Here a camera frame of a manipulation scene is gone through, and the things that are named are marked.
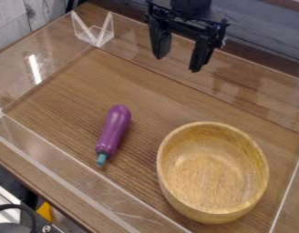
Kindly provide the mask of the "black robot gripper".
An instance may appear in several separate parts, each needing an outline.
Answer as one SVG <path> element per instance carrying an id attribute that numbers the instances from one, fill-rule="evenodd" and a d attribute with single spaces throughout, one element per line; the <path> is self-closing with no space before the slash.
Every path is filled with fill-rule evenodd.
<path id="1" fill-rule="evenodd" d="M 169 52 L 171 32 L 191 39 L 198 37 L 188 70 L 199 72 L 210 62 L 214 48 L 224 46 L 228 20 L 211 15 L 211 0 L 145 0 L 145 3 L 155 58 L 161 59 Z"/>

